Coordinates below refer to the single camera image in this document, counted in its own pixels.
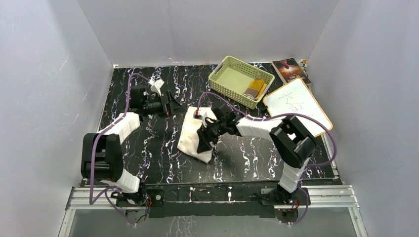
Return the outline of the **cream white towel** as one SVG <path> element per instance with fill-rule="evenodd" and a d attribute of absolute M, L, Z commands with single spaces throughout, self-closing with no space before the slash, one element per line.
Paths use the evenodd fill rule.
<path fill-rule="evenodd" d="M 204 163 L 209 163 L 212 156 L 212 148 L 209 151 L 197 153 L 199 137 L 197 130 L 203 124 L 202 118 L 194 118 L 196 107 L 189 106 L 185 115 L 177 148 L 182 153 L 196 158 Z"/>

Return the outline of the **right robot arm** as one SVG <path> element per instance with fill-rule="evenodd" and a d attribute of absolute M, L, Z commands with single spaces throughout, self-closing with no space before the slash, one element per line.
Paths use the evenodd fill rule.
<path fill-rule="evenodd" d="M 296 116 L 282 119 L 263 119 L 245 117 L 233 113 L 226 106 L 212 109 L 215 118 L 195 115 L 202 119 L 197 130 L 196 152 L 210 151 L 221 135 L 228 133 L 240 137 L 250 136 L 271 141 L 284 162 L 282 176 L 277 190 L 268 194 L 260 193 L 265 202 L 292 204 L 298 197 L 298 188 L 308 160 L 316 148 L 314 136 Z"/>

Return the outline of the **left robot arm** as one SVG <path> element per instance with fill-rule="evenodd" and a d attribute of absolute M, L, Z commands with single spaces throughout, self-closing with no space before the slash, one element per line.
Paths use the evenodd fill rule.
<path fill-rule="evenodd" d="M 115 186 L 112 197 L 130 205 L 144 205 L 148 193 L 141 178 L 124 168 L 122 143 L 140 128 L 144 117 L 167 118 L 185 112 L 167 86 L 153 86 L 151 91 L 148 94 L 141 85 L 131 88 L 124 112 L 103 130 L 87 133 L 83 138 L 82 177 Z"/>

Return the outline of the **light green plastic basket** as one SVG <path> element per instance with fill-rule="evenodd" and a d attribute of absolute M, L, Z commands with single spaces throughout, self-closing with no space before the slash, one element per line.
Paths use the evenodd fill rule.
<path fill-rule="evenodd" d="M 245 96 L 251 83 L 260 79 L 266 85 L 253 98 Z M 210 88 L 253 110 L 275 80 L 270 74 L 233 56 L 226 56 L 208 77 Z"/>

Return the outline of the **brown and yellow towel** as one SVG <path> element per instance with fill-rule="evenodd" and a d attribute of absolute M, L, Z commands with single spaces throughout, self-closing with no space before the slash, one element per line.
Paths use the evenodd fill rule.
<path fill-rule="evenodd" d="M 267 84 L 263 79 L 254 79 L 246 91 L 244 92 L 244 96 L 252 99 L 252 100 L 258 100 L 261 94 L 265 91 L 265 88 L 267 87 Z"/>

